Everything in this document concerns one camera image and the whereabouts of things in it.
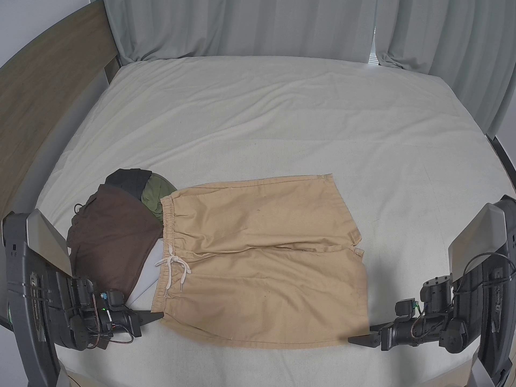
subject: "wall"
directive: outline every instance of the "wall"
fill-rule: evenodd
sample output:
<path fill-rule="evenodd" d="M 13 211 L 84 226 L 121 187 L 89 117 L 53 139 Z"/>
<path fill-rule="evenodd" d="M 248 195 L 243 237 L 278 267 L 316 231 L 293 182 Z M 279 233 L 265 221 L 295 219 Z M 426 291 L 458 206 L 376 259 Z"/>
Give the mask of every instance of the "wall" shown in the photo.
<path fill-rule="evenodd" d="M 501 122 L 496 138 L 503 146 L 505 153 L 516 168 L 516 91 L 507 108 L 507 113 Z"/>
<path fill-rule="evenodd" d="M 0 67 L 34 37 L 89 2 L 0 0 Z M 0 315 L 4 315 L 5 311 L 5 286 L 5 253 L 3 248 L 0 248 Z M 14 334 L 3 327 L 0 327 L 0 375 L 1 385 L 27 385 Z"/>

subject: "mattress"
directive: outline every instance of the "mattress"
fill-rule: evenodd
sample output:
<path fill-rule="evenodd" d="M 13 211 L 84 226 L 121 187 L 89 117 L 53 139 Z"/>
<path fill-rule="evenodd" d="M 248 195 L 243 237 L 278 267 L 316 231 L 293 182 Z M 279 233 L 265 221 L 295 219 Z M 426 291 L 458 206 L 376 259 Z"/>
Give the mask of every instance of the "mattress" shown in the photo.
<path fill-rule="evenodd" d="M 394 319 L 396 301 L 417 299 L 424 281 L 448 273 L 449 244 L 486 202 L 514 196 L 487 139 L 440 78 L 313 58 L 121 68 L 38 207 L 66 236 L 74 204 L 118 168 L 149 169 L 177 188 L 333 173 L 363 237 L 371 324 Z M 132 308 L 150 308 L 154 288 Z M 158 322 L 142 332 L 106 351 L 57 351 L 69 369 L 109 386 L 411 386 L 464 363 L 478 345 L 460 354 L 437 343 L 261 350 L 192 342 Z"/>

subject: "wooden headboard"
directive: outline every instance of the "wooden headboard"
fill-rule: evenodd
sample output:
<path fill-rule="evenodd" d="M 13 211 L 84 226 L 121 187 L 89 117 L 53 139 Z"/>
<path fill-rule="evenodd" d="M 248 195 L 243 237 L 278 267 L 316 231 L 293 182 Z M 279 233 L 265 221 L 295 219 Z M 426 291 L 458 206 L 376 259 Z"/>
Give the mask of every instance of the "wooden headboard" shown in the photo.
<path fill-rule="evenodd" d="M 104 3 L 97 0 L 37 36 L 0 68 L 0 219 L 38 150 L 104 69 L 119 69 Z"/>

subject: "brown cloth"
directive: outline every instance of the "brown cloth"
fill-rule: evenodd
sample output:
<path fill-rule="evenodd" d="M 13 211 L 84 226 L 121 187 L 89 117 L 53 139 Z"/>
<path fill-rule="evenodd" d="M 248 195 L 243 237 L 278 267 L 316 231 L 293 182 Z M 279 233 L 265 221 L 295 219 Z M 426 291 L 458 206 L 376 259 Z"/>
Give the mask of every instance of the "brown cloth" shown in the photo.
<path fill-rule="evenodd" d="M 67 244 L 72 272 L 97 289 L 118 289 L 127 299 L 163 226 L 130 193 L 100 185 L 72 218 Z"/>
<path fill-rule="evenodd" d="M 162 205 L 152 311 L 166 326 L 255 348 L 333 346 L 368 333 L 361 236 L 332 175 L 201 185 Z"/>

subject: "light blue cloth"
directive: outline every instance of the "light blue cloth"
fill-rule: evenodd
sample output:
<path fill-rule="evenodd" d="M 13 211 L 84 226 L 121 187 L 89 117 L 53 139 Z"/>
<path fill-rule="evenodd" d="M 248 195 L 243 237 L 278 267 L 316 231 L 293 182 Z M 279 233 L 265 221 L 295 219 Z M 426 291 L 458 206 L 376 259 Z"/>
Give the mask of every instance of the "light blue cloth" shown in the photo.
<path fill-rule="evenodd" d="M 493 137 L 514 90 L 516 0 L 378 0 L 376 55 L 441 77 Z"/>
<path fill-rule="evenodd" d="M 367 62 L 376 0 L 104 0 L 126 65 L 182 56 Z"/>

